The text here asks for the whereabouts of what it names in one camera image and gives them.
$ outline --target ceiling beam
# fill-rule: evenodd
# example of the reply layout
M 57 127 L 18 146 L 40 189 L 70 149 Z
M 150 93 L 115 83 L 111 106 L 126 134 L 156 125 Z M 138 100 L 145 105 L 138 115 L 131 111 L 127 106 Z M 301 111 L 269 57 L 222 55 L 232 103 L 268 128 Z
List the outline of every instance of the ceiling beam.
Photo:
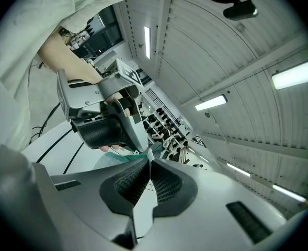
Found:
M 205 96 L 211 95 L 214 92 L 219 91 L 222 88 L 225 88 L 235 82 L 241 80 L 243 77 L 250 76 L 251 73 L 260 70 L 263 66 L 268 65 L 271 62 L 279 59 L 282 56 L 289 54 L 290 52 L 301 48 L 302 46 L 308 44 L 308 34 L 302 32 L 293 38 L 286 40 L 284 43 L 280 44 L 279 46 L 275 47 L 271 51 L 263 54 L 259 58 L 252 61 L 248 65 L 244 66 L 242 69 L 238 70 L 237 72 L 231 74 L 221 82 L 213 85 L 205 92 L 201 93 L 199 97 L 203 98 Z M 182 107 L 192 103 L 199 101 L 199 97 L 195 96 L 194 98 L 184 102 L 181 104 Z
M 159 12 L 158 12 L 158 30 L 156 40 L 156 57 L 154 66 L 154 76 L 158 76 L 159 65 L 161 63 L 161 54 L 163 51 L 165 32 L 168 23 L 168 15 L 170 10 L 171 0 L 159 0 Z
M 129 23 L 126 2 L 121 1 L 117 4 L 114 4 L 113 8 L 115 10 L 117 19 L 118 20 L 119 18 L 121 19 L 121 21 L 119 21 L 119 25 L 122 27 L 121 30 L 123 31 L 123 33 L 126 34 L 126 38 L 123 38 L 123 39 L 128 42 L 133 58 L 136 58 L 134 40 L 133 40 L 131 25 Z
M 203 134 L 201 136 L 225 142 L 222 136 L 211 135 L 211 134 Z M 239 139 L 233 139 L 233 138 L 226 138 L 226 139 L 229 144 L 233 144 L 233 145 L 244 146 L 244 147 L 257 149 L 257 150 L 261 150 L 265 152 L 277 153 L 277 154 L 285 155 L 285 156 L 308 159 L 308 150 L 295 149 L 295 148 L 289 148 L 289 147 L 284 147 L 284 146 L 277 146 L 277 145 L 252 142 L 252 141 L 246 141 L 246 140 L 239 140 Z

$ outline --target mesh panel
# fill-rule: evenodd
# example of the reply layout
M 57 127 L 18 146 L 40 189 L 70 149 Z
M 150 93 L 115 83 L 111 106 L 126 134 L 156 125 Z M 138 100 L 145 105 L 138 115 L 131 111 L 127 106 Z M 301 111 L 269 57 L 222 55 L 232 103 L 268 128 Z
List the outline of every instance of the mesh panel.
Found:
M 174 197 L 182 187 L 182 179 L 169 170 L 152 163 L 151 179 L 155 186 L 158 204 Z
M 149 181 L 149 163 L 120 178 L 115 188 L 126 200 L 136 205 Z
M 131 140 L 122 129 L 118 119 L 109 118 L 97 122 L 91 122 L 78 128 L 84 142 L 90 147 L 130 145 Z

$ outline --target fluorescent light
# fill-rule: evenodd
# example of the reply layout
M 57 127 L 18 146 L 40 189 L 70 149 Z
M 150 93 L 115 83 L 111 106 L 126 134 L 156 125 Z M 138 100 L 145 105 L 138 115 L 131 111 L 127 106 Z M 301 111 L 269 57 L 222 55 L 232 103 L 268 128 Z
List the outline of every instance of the fluorescent light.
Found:
M 232 169 L 234 169 L 234 170 L 236 170 L 236 171 L 238 171 L 238 172 L 240 172 L 240 173 L 242 173 L 242 174 L 244 174 L 244 175 L 250 177 L 250 174 L 249 174 L 248 172 L 246 172 L 246 171 L 243 171 L 243 170 L 241 170 L 241 169 L 239 169 L 239 168 L 237 168 L 237 167 L 235 167 L 235 166 L 233 166 L 233 165 L 231 165 L 231 164 L 229 164 L 229 163 L 227 163 L 227 166 L 229 166 L 229 167 L 231 167 Z
M 208 108 L 212 108 L 212 107 L 217 106 L 217 105 L 225 104 L 226 102 L 227 102 L 227 99 L 226 99 L 225 95 L 221 95 L 219 97 L 210 99 L 208 101 L 205 101 L 201 104 L 196 105 L 196 109 L 197 109 L 197 111 L 201 111 L 201 110 L 205 110 L 205 109 L 208 109 Z
M 150 59 L 150 28 L 144 27 L 145 55 Z
M 293 198 L 293 199 L 295 199 L 295 200 L 297 200 L 299 202 L 305 202 L 306 201 L 305 198 L 303 198 L 300 195 L 297 195 L 297 194 L 293 193 L 292 191 L 288 191 L 288 190 L 286 190 L 286 189 L 284 189 L 282 187 L 279 187 L 277 185 L 273 185 L 272 187 L 273 187 L 273 189 L 275 189 L 277 191 L 280 191 L 281 193 L 283 193 L 283 194 L 285 194 L 285 195 L 287 195 L 287 196 L 289 196 L 289 197 L 291 197 L 291 198 Z
M 208 161 L 207 159 L 205 159 L 204 157 L 202 157 L 202 156 L 200 156 L 200 158 L 202 158 L 202 159 L 204 159 L 206 162 L 210 162 L 210 161 Z
M 275 88 L 282 89 L 308 82 L 308 62 L 272 76 Z

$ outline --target human hand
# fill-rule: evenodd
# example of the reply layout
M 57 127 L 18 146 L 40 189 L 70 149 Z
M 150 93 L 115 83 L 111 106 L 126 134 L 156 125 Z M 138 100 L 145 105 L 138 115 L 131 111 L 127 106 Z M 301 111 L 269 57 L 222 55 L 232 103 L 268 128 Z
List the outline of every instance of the human hand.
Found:
M 123 98 L 122 95 L 121 95 L 119 92 L 116 92 L 116 93 L 114 93 L 113 95 L 109 96 L 109 97 L 106 99 L 106 102 L 107 102 L 107 103 L 111 103 L 113 100 L 115 100 L 115 99 L 121 99 L 121 98 Z M 130 116 L 130 115 L 131 115 L 131 113 L 130 113 L 130 111 L 129 111 L 128 108 L 125 109 L 124 112 L 125 112 L 125 114 L 126 114 L 127 116 Z M 117 149 L 119 148 L 119 145 L 112 145 L 111 147 L 112 147 L 114 150 L 117 150 Z M 99 149 L 101 149 L 103 152 L 107 152 L 107 151 L 108 151 L 108 148 L 109 148 L 109 146 L 102 146 L 102 147 L 99 147 Z

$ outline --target white lab coat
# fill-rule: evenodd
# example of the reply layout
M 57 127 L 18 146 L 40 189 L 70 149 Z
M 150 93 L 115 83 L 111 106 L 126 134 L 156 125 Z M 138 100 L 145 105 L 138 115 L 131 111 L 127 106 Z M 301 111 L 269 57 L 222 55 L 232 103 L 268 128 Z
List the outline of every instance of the white lab coat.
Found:
M 79 32 L 102 9 L 122 0 L 16 0 L 0 22 L 0 144 L 24 149 L 31 137 L 28 70 L 59 26 Z

